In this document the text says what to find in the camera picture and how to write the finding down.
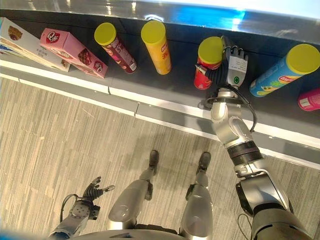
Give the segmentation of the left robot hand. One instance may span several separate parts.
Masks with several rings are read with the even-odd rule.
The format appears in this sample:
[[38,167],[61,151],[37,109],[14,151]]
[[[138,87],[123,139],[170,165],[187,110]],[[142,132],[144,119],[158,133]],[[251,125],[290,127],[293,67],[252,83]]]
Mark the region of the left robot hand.
[[88,185],[88,187],[85,189],[85,191],[82,195],[83,198],[90,200],[90,201],[94,201],[94,200],[98,199],[99,197],[101,197],[103,194],[115,189],[114,185],[100,188],[99,183],[101,182],[101,178],[102,178],[101,176],[98,176]]

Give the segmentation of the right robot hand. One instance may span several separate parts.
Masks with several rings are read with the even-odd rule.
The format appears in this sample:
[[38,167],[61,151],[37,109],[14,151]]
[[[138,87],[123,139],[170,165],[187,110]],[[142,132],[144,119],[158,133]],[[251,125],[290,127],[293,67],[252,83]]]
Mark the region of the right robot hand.
[[231,46],[224,37],[204,39],[197,51],[193,84],[199,90],[207,90],[213,84],[240,87],[245,79],[248,56],[242,48]]

